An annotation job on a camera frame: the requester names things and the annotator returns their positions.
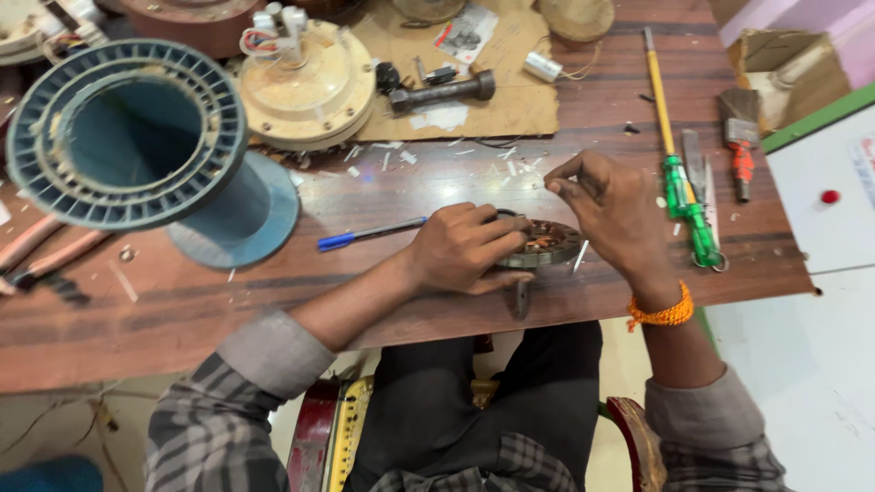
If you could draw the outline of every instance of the chair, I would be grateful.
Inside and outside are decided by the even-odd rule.
[[[499,382],[471,381],[474,404],[485,409]],[[305,394],[289,453],[292,492],[340,492],[355,463],[361,429],[374,390],[374,378],[354,382],[319,380]],[[644,419],[644,409],[631,398],[609,397],[599,404],[623,434],[632,464],[633,492],[658,492],[666,480],[659,438]]]

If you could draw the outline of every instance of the pink wall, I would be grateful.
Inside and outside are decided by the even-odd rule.
[[[745,28],[829,32],[851,86],[875,81],[875,0],[751,0],[720,30],[724,46]]]

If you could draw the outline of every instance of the bristle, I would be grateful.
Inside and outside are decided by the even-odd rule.
[[[738,118],[755,122],[760,117],[760,94],[745,88],[726,89],[717,97],[720,120]]]

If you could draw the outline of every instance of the plaid shirt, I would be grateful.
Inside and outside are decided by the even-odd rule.
[[[289,490],[270,445],[267,417],[303,393],[334,355],[283,313],[265,313],[229,335],[187,382],[173,384],[149,424],[149,492]],[[732,369],[709,386],[672,390],[647,382],[647,421],[662,437],[664,491],[783,492],[759,410]],[[494,470],[422,477],[385,474],[372,492],[574,491],[571,473],[532,439],[505,432]]]

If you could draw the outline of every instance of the wooden table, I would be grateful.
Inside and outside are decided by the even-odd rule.
[[[731,268],[722,274],[693,266],[685,227],[673,235],[665,221],[671,256],[700,305],[737,302],[797,292],[812,292],[802,256],[761,154],[752,182],[751,203],[734,201],[730,152],[720,142],[715,96],[734,79],[704,0],[623,0],[617,20],[604,37],[601,58],[583,81],[560,81],[559,120],[554,137],[524,138],[514,161],[542,161],[505,186],[503,152],[471,141],[411,142],[415,165],[398,164],[397,151],[381,172],[383,149],[367,147],[355,159],[361,176],[345,173],[346,153],[314,159],[298,191],[304,212],[289,242],[257,266],[211,271],[183,257],[163,230],[136,233],[114,242],[65,271],[93,296],[83,308],[63,305],[46,288],[0,300],[0,391],[39,390],[107,378],[141,376],[193,368],[227,333],[265,306],[288,308],[366,270],[391,255],[413,231],[357,242],[325,254],[316,240],[349,229],[369,228],[461,201],[492,203],[528,217],[577,226],[571,211],[543,189],[542,175],[581,149],[612,154],[618,160],[659,172],[661,143],[655,108],[641,100],[650,93],[641,28],[650,25],[659,54],[675,134],[699,132],[704,155],[711,156],[717,186],[719,230]],[[554,38],[556,59],[571,70],[592,56],[592,45]],[[627,121],[640,135],[626,135]],[[474,149],[465,155],[456,152]],[[491,164],[495,163],[498,172]],[[343,173],[333,178],[317,170]],[[5,245],[41,216],[15,196],[8,183],[0,197],[13,214],[0,226]],[[83,234],[67,228],[57,248]],[[138,251],[121,264],[125,245]],[[352,348],[378,347],[468,334],[541,327],[577,320],[623,316],[629,289],[590,248],[576,275],[570,265],[544,268],[532,294],[531,311],[517,321],[500,293],[478,298],[444,293],[416,299],[372,327]],[[138,297],[132,302],[109,267],[116,262]]]

